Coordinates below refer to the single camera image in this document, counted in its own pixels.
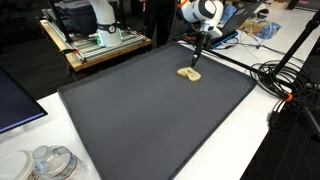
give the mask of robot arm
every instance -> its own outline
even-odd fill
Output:
[[[212,38],[218,38],[222,35],[217,26],[222,17],[223,5],[217,0],[177,1],[178,8],[181,9],[182,17],[186,22],[201,22],[200,31],[195,41],[196,49],[191,62],[191,66],[194,67],[202,49],[207,47]]]
[[[108,0],[89,0],[97,18],[98,45],[112,47],[121,44],[120,30],[114,17],[112,6]]]
[[[207,32],[211,38],[217,38],[222,32],[217,28],[223,13],[223,5],[217,0],[184,0],[178,5],[182,16],[189,23],[201,22],[200,31]]]

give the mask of white table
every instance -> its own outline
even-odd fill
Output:
[[[287,51],[312,16],[312,12],[301,10],[271,10],[269,19],[280,23],[283,27],[276,37],[266,41],[265,44]],[[295,56],[305,60],[319,34],[319,29],[314,31]],[[255,50],[240,45],[219,52],[247,65],[282,57],[266,49]],[[219,58],[213,59],[248,73],[237,65]],[[278,99],[256,87],[228,116],[175,179],[239,179],[268,132],[268,114],[277,102]],[[41,145],[63,145],[89,166],[90,180],[100,179],[58,94],[55,93],[41,99],[39,103],[49,115],[0,135],[0,158],[17,150],[34,150]]]

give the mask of yellow object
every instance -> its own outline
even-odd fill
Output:
[[[264,21],[264,22],[258,23],[257,20],[248,19],[239,27],[239,30],[248,32],[252,35],[256,35],[259,32],[261,32],[264,26],[269,26],[269,22]]]
[[[190,81],[199,81],[201,75],[191,67],[181,68],[177,71],[179,76],[188,77]]]

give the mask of plastic container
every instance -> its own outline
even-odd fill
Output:
[[[43,179],[87,179],[87,166],[66,147],[41,146],[33,152],[34,170]]]
[[[29,151],[18,151],[0,159],[0,179],[37,180],[34,161]]]
[[[73,25],[74,33],[88,36],[97,31],[97,19],[88,0],[64,0],[56,4]]]

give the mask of laptop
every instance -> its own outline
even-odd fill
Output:
[[[47,112],[0,65],[0,134],[47,115]]]
[[[254,11],[258,9],[262,2],[262,0],[258,0],[256,3],[239,8],[223,27],[218,27],[222,32],[222,36],[212,39],[208,47],[215,48],[223,42],[236,37],[238,35],[237,29],[253,15]]]

